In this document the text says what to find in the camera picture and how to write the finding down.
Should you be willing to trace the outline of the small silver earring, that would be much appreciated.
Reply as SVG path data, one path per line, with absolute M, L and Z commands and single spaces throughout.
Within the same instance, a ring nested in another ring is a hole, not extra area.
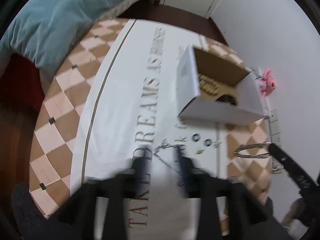
M 219 148 L 219 147 L 221 146 L 221 144 L 222 144 L 222 142 L 220 142 L 220 141 L 215 141 L 215 142 L 214 142 L 214 147 L 215 147 L 215 148 Z

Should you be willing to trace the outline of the black smart watch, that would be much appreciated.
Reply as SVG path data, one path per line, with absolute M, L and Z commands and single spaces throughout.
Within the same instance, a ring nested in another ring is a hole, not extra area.
M 232 95 L 229 95 L 229 94 L 221 95 L 216 100 L 218 102 L 227 103 L 227 104 L 230 104 L 230 105 L 233 105 L 233 106 L 237 106 L 238 105 L 236 98 L 234 96 L 232 96 Z

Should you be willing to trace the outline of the pink panther plush toy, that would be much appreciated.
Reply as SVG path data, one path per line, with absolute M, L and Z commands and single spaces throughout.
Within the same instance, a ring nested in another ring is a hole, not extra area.
M 266 69 L 259 78 L 259 88 L 263 98 L 270 95 L 276 88 L 276 83 L 271 72 L 272 70 Z

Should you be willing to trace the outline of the checkered printed tablecloth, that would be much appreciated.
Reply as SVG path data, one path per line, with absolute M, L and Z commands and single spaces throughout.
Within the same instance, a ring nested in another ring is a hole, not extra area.
M 124 200 L 127 239 L 197 239 L 201 200 L 185 196 L 176 147 L 196 168 L 236 178 L 262 204 L 269 201 L 266 149 L 234 153 L 267 140 L 264 118 L 238 126 L 179 117 L 177 67 L 188 46 L 244 68 L 259 86 L 228 46 L 157 22 L 101 21 L 67 56 L 44 99 L 31 146 L 29 190 L 43 220 L 35 239 L 48 239 L 47 220 L 82 184 L 114 177 L 144 152 L 143 184 Z M 222 142 L 219 148 L 215 141 Z M 102 239 L 107 204 L 97 199 L 94 239 Z M 225 235 L 226 197 L 217 198 L 217 207 Z

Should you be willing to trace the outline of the white cardboard box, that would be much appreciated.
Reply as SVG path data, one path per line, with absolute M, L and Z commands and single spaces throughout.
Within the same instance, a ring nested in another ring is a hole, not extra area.
M 238 105 L 216 100 L 224 94 Z M 247 126 L 265 116 L 254 75 L 196 46 L 188 46 L 178 64 L 176 97 L 180 118 Z

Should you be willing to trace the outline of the blue duvet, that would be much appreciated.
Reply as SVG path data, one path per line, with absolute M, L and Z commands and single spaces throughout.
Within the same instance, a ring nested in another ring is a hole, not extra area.
M 1 68 L 13 53 L 53 75 L 94 21 L 124 0 L 29 0 L 1 38 Z

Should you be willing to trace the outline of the white wall power strip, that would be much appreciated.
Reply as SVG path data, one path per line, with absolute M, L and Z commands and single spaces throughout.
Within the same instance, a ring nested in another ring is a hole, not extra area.
M 277 110 L 273 109 L 269 112 L 268 116 L 268 129 L 269 129 L 269 135 L 270 135 L 270 142 L 276 144 L 277 146 L 281 146 L 281 132 L 279 127 L 279 119 L 277 115 Z M 272 158 L 272 168 L 271 171 L 273 174 L 280 174 L 283 173 L 283 166 L 280 164 L 279 161 L 275 159 L 275 157 Z

